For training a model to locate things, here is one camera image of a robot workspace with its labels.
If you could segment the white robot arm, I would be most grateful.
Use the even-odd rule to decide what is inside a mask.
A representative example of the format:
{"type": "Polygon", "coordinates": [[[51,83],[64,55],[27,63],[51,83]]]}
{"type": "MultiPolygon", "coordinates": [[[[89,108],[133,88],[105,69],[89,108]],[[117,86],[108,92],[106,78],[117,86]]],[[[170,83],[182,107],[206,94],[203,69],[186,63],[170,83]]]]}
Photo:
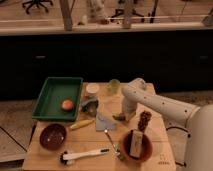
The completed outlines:
{"type": "Polygon", "coordinates": [[[197,106],[147,91],[147,83],[136,78],[122,86],[122,112],[132,114],[140,103],[189,131],[183,171],[213,171],[213,104],[197,106]]]}

